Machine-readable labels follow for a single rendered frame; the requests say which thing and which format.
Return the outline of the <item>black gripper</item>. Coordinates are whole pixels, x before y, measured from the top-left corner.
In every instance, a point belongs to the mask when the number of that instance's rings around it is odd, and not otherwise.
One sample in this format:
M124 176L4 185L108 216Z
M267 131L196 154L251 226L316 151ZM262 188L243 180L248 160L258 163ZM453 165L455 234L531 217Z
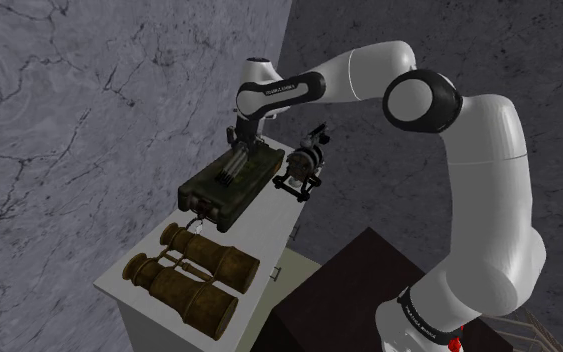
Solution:
M259 120L249 120L241 115L237 115L235 124L226 129L227 142L232 148L237 148L240 144L244 144L248 149L257 148L260 144L259 137L261 135L259 125ZM232 180L235 180L244 165L248 162L249 150L247 148L241 148L236 153L236 160L235 151L233 149L226 153L227 160L215 177L217 183L224 186L229 184L230 171L233 164Z

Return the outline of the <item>dark green case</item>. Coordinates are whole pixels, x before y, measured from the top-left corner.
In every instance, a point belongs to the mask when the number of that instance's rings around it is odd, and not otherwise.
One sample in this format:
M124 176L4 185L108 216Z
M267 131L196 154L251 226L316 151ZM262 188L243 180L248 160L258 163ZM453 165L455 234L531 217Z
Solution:
M236 153L241 148L246 146L240 144L237 148L233 148L235 160ZM229 184L224 186L217 183L215 177L226 162L228 151L178 188L178 209L183 212L192 211L211 221L221 233L227 232L232 227L275 176L285 157L283 149L275 149L267 143L260 143L257 148L249 151L248 162L235 180L232 180L233 164Z

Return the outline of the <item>white cabinet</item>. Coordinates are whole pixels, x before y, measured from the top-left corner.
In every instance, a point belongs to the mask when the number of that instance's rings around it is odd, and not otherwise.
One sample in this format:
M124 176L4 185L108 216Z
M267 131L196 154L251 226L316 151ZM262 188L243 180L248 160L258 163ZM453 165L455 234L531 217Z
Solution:
M160 235L168 224L185 225L196 215L175 210L159 223L94 281L95 288L116 301L133 352L235 352L265 288L272 281L273 270L303 207L294 196L269 183L228 232L220 233L215 224L204 223L203 236L221 245L234 246L260 260L247 293L229 291L239 298L239 303L226 331L217 341L184 324L175 310L122 278L124 267L134 255L151 256L161 251Z

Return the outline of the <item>brass binoculars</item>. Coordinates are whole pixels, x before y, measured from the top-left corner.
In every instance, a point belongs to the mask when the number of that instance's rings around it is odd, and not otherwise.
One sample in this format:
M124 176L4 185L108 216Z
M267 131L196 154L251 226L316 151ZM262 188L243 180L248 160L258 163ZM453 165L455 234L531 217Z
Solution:
M160 244L163 250L155 257L144 253L132 257L122 278L175 310L186 325L219 340L239 299L215 284L219 282L240 294L246 293L260 260L176 223L163 230Z

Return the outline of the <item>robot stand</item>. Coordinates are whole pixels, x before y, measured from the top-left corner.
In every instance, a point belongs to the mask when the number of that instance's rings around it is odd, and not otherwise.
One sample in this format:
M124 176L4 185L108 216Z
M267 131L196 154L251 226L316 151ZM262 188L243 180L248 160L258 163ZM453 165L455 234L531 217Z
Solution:
M366 228L271 310L250 352L383 352L377 306L423 276Z

